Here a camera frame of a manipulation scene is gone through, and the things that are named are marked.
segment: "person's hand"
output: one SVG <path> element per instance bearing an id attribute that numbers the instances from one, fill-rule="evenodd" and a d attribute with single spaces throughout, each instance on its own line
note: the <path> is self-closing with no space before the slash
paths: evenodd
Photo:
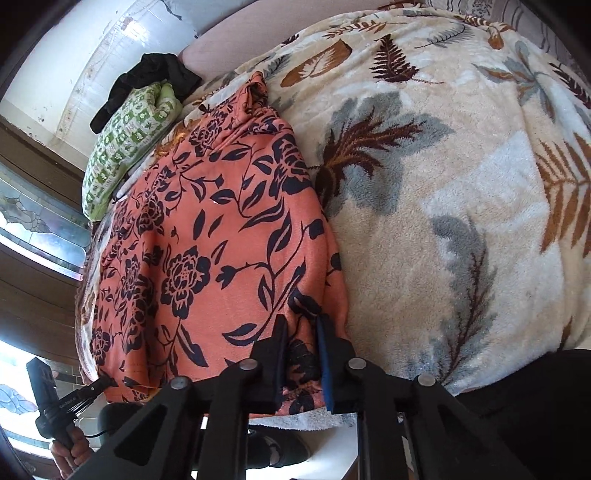
<path id="1" fill-rule="evenodd" d="M 49 451 L 53 455 L 53 461 L 60 469 L 61 477 L 64 480 L 73 472 L 70 462 L 73 462 L 76 466 L 80 466 L 94 453 L 92 448 L 90 448 L 88 440 L 84 437 L 84 432 L 78 427 L 72 429 L 70 437 L 74 442 L 71 451 L 68 451 L 68 449 L 57 440 L 54 440 L 49 446 Z"/>

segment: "green patterned pillowcase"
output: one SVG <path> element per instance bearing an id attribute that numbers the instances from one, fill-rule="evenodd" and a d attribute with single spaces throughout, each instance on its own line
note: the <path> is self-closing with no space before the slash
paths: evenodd
<path id="1" fill-rule="evenodd" d="M 101 220 L 125 173 L 167 132 L 182 109 L 169 83 L 132 90 L 96 141 L 82 183 L 82 211 Z"/>

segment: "cream blanket with leaf pattern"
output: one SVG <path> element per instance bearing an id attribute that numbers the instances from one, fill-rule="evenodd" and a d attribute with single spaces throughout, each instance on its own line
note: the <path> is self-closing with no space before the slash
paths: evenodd
<path id="1" fill-rule="evenodd" d="M 568 68 L 476 17 L 340 15 L 200 88 L 160 151 L 256 70 L 337 236 L 360 356 L 458 394 L 589 335 L 591 100 Z"/>

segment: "white wall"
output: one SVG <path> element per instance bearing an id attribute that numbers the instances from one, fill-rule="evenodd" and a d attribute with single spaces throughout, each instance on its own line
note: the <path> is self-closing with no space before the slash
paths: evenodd
<path id="1" fill-rule="evenodd" d="M 82 0 L 37 44 L 5 99 L 55 132 L 91 55 L 135 0 Z"/>
<path id="2" fill-rule="evenodd" d="M 160 0 L 81 0 L 28 56 L 0 115 L 84 170 L 90 120 L 116 78 L 143 53 L 178 53 L 193 36 Z"/>

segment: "cable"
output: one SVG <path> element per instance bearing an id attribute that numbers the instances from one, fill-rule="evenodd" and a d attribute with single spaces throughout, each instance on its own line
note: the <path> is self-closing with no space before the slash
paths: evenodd
<path id="1" fill-rule="evenodd" d="M 104 433 L 108 433 L 108 432 L 109 432 L 108 430 L 103 430 L 102 432 L 100 432 L 100 433 L 97 433 L 96 435 L 84 435 L 84 437 L 85 437 L 85 438 L 88 438 L 88 439 L 95 439 L 95 438 L 97 438 L 97 437 L 100 437 L 100 436 L 101 436 L 101 435 L 103 435 Z"/>

